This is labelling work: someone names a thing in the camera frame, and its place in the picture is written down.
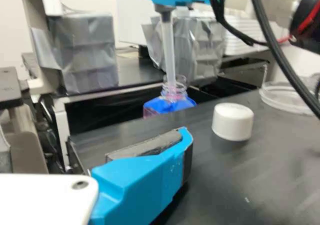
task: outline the clear plastic tube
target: clear plastic tube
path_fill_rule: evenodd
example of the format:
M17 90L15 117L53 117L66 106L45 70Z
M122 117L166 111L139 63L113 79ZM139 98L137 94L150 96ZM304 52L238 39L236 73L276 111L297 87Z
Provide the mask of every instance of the clear plastic tube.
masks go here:
M176 64L171 12L161 14L161 28L167 83L171 92L174 93L176 89Z

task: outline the black platform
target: black platform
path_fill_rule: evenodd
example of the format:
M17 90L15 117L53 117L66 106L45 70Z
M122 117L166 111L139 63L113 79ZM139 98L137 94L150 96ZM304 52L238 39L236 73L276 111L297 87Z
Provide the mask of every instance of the black platform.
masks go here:
M228 142L211 129L214 106L235 102L255 113L253 136ZM154 224L320 224L320 122L279 111L257 91L196 108L71 137L85 169L105 153L186 126L194 138L189 182Z

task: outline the petri dish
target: petri dish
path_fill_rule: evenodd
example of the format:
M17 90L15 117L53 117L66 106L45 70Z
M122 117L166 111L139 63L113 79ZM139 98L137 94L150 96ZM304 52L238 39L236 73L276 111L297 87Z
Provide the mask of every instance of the petri dish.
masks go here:
M301 77L300 79L314 95L312 86L314 79L311 77ZM273 108L293 114L314 115L289 82L265 82L259 93L262 101Z

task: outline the black cable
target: black cable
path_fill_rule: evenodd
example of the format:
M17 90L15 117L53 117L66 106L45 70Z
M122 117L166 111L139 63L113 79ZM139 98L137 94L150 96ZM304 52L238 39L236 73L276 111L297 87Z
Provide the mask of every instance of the black cable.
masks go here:
M254 44L268 46L267 42L255 40L252 37L237 30L227 22L225 18L225 0L210 0L210 4L215 14L216 21L220 23L225 29L227 29L231 34L241 39L245 44L251 47Z
M315 90L314 90L314 95L315 98L319 101L319 93L320 93L320 78L318 83L316 84Z
M263 31L264 37L269 44L269 48L277 61L282 72L289 80L293 88L301 96L303 101L309 106L309 108L314 112L314 114L320 119L320 103L319 101L309 92L304 83L297 76L293 68L291 67L289 61L285 57L283 51L281 50L278 41L270 27L268 17L266 15L264 6L261 0L252 0L252 4L255 10L256 17L260 23L261 29Z

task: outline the white cylinder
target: white cylinder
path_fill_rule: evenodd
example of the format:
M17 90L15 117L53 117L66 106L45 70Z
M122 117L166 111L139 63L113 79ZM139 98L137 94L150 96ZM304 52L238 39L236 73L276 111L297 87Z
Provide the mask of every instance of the white cylinder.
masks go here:
M245 141L251 138L254 112L236 103L220 103L215 106L212 130L219 137L229 141Z

